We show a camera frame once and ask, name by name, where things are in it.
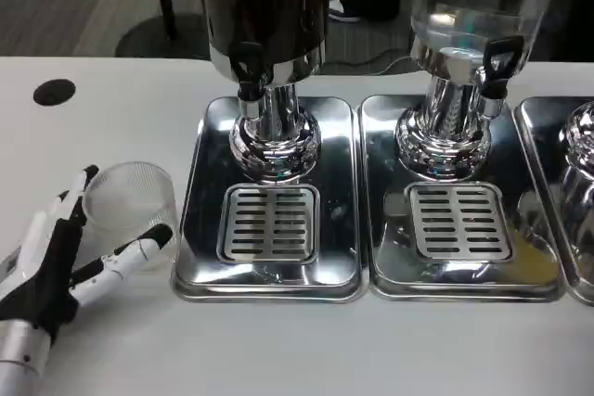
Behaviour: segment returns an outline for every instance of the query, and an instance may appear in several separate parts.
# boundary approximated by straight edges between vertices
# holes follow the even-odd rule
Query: slotted grate
[[[510,241],[493,185],[417,183],[408,189],[419,252],[432,260],[504,261]]]
[[[314,256],[317,191],[307,185],[226,192],[220,252],[231,262],[306,262]]]

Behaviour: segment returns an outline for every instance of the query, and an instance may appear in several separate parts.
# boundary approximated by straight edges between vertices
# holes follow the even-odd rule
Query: sneaker
[[[344,11],[344,6],[341,0],[330,0],[329,2],[329,17],[339,22],[355,23],[359,22],[362,18],[356,14],[349,14]]]

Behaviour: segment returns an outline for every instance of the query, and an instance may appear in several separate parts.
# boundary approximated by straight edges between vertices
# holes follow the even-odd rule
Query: plastic cup
[[[174,233],[159,260],[172,261],[177,253],[174,186],[167,172],[154,164],[126,162],[100,171],[84,192],[83,210],[87,224],[79,264],[112,253],[155,224],[168,224]]]

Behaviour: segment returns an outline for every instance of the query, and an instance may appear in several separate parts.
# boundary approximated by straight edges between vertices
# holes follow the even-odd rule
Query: white countertop
[[[76,96],[42,108],[32,92],[67,78]],[[319,77],[301,95],[423,93],[429,77]],[[237,87],[206,62],[0,58],[2,255],[33,210],[75,172],[127,160],[162,166],[183,204],[198,122]],[[594,65],[529,64],[510,103],[594,96]],[[347,305],[191,304],[169,268],[132,277],[64,328],[45,373],[60,396],[438,394],[591,396],[594,308],[548,304],[413,303],[368,293]]]

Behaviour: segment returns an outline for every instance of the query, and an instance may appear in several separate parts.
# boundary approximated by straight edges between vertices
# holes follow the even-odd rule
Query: stainless steel drip tray
[[[405,197],[414,246],[426,259],[501,262],[511,257],[501,193],[494,186],[415,183]]]
[[[229,146],[236,97],[214,100],[200,124],[172,274],[190,301],[347,302],[365,290],[355,116],[342,100],[300,98],[317,120],[316,166],[289,184],[257,185]]]
[[[569,116],[591,101],[594,97],[533,97],[514,111],[536,193],[545,210],[540,223],[550,226],[572,294],[589,305],[594,304],[594,227],[588,219],[591,214],[576,214],[579,210],[569,209],[572,201],[563,196],[562,184],[571,178],[566,176],[560,132]],[[566,186],[578,188],[577,183]],[[575,231],[573,236],[568,229]]]
[[[422,96],[373,96],[359,109],[372,288],[391,300],[555,300],[561,267],[532,193],[510,112],[469,182],[419,179],[394,129]]]
[[[310,185],[235,185],[221,216],[224,262],[311,262],[319,231],[319,196]]]

